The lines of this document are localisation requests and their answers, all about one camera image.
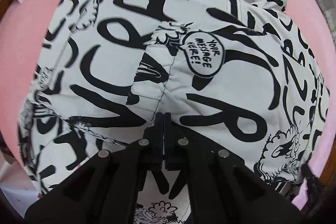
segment speech bubble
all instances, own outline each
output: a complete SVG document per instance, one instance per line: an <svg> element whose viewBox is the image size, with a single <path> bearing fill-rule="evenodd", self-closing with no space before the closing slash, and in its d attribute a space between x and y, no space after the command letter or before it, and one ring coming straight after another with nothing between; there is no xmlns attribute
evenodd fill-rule
<svg viewBox="0 0 336 224"><path fill-rule="evenodd" d="M225 48L211 33L189 32L179 48L183 50L191 71L201 78L214 77L224 63Z"/></svg>

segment white cloth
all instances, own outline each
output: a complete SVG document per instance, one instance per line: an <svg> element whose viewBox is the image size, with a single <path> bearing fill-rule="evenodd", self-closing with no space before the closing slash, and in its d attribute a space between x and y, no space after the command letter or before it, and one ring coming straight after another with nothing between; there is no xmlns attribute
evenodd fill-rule
<svg viewBox="0 0 336 224"><path fill-rule="evenodd" d="M171 112L213 150L233 151L267 183L299 182L329 94L285 7L286 0L61 0L19 119L36 187L47 193L99 150L140 139L157 112ZM135 223L188 218L178 176L147 173Z"/></svg>

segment metal pin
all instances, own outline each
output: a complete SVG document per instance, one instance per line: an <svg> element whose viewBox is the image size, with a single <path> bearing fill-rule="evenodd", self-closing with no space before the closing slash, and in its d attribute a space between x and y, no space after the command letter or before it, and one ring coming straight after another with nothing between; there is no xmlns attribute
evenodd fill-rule
<svg viewBox="0 0 336 224"><path fill-rule="evenodd" d="M178 143L179 145L185 146L185 145L188 145L189 141L188 141L187 139L179 139L179 140L177 141L177 143Z"/></svg>
<svg viewBox="0 0 336 224"><path fill-rule="evenodd" d="M100 150L98 152L98 156L101 157L101 158L106 158L109 154L110 154L110 152L108 150Z"/></svg>
<svg viewBox="0 0 336 224"><path fill-rule="evenodd" d="M222 158L227 158L230 155L229 151L222 149L218 151L218 156Z"/></svg>
<svg viewBox="0 0 336 224"><path fill-rule="evenodd" d="M149 145L149 140L147 140L147 139L141 139L141 140L139 140L139 144L141 146Z"/></svg>

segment pink surface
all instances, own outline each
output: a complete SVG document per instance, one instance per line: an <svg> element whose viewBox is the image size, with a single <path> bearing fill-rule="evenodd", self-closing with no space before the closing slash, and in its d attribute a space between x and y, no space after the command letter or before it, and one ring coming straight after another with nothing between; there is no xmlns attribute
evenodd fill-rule
<svg viewBox="0 0 336 224"><path fill-rule="evenodd" d="M0 130L8 147L21 162L17 146L17 128L21 104L29 91L45 31L59 0L15 2L0 24ZM320 143L310 161L320 176L330 154L336 132L336 53L327 24L314 0L289 0L286 13L299 26L312 48L331 90L329 110ZM305 189L294 204L305 204Z"/></svg>

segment screw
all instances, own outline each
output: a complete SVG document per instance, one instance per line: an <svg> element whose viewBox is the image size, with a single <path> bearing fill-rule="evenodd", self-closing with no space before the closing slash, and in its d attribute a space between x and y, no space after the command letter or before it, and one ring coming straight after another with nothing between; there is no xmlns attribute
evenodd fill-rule
<svg viewBox="0 0 336 224"><path fill-rule="evenodd" d="M179 145L185 146L185 145L188 145L189 141L188 141L187 139L179 139L179 140L177 141L177 143L178 143Z"/></svg>
<svg viewBox="0 0 336 224"><path fill-rule="evenodd" d="M147 140L147 139L141 139L141 140L139 140L139 144L141 146L149 145L149 140Z"/></svg>
<svg viewBox="0 0 336 224"><path fill-rule="evenodd" d="M218 151L218 155L222 158L227 158L230 155L230 153L229 151L222 149Z"/></svg>
<svg viewBox="0 0 336 224"><path fill-rule="evenodd" d="M110 154L110 152L108 150L100 150L98 152L98 156L101 157L101 158L106 158L109 154Z"/></svg>

